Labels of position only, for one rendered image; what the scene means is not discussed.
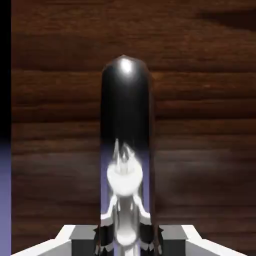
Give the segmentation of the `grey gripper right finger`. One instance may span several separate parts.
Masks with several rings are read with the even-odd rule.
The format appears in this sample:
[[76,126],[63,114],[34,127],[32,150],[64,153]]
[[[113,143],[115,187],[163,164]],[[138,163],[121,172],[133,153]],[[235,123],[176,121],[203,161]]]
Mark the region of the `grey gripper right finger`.
[[159,256],[247,256],[200,236],[193,225],[159,225]]

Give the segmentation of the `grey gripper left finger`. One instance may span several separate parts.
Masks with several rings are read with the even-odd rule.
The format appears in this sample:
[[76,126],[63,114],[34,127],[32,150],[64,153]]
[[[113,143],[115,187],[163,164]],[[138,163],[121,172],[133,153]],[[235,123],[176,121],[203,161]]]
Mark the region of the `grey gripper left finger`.
[[95,256],[99,252],[97,225],[64,225],[54,239],[11,256]]

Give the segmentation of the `dark wood cabinet door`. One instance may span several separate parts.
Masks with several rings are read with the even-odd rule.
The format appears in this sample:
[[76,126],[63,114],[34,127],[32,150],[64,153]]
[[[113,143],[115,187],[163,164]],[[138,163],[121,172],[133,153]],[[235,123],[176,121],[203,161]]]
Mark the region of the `dark wood cabinet door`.
[[155,218],[256,256],[256,0],[11,1],[12,246],[98,220],[101,71],[153,78]]

